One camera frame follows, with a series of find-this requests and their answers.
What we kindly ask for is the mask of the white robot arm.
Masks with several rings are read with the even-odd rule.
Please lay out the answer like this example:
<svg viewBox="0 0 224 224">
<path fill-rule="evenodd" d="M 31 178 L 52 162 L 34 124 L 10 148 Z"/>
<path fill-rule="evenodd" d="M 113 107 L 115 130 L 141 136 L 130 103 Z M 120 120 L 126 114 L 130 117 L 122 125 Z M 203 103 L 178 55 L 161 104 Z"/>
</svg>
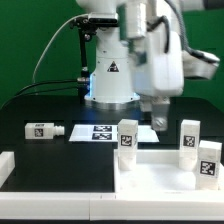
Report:
<svg viewBox="0 0 224 224">
<path fill-rule="evenodd" d="M 186 78 L 210 79 L 220 59 L 188 44 L 181 0 L 76 0 L 86 11 L 84 34 L 94 35 L 96 67 L 88 104 L 123 108 L 138 104 L 151 126 L 165 131 L 170 99 Z"/>
</svg>

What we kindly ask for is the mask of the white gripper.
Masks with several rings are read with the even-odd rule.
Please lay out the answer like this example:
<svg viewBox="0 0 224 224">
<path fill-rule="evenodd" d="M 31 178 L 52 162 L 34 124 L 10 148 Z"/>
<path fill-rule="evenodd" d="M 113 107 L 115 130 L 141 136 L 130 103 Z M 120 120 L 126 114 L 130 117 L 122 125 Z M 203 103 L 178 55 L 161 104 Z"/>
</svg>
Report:
<svg viewBox="0 0 224 224">
<path fill-rule="evenodd" d="M 168 128 L 170 98 L 183 92 L 185 78 L 211 79 L 220 59 L 214 54 L 196 51 L 193 55 L 181 49 L 179 35 L 164 31 L 149 32 L 139 51 L 134 52 L 132 78 L 134 91 L 151 100 L 151 125 L 155 131 Z"/>
</svg>

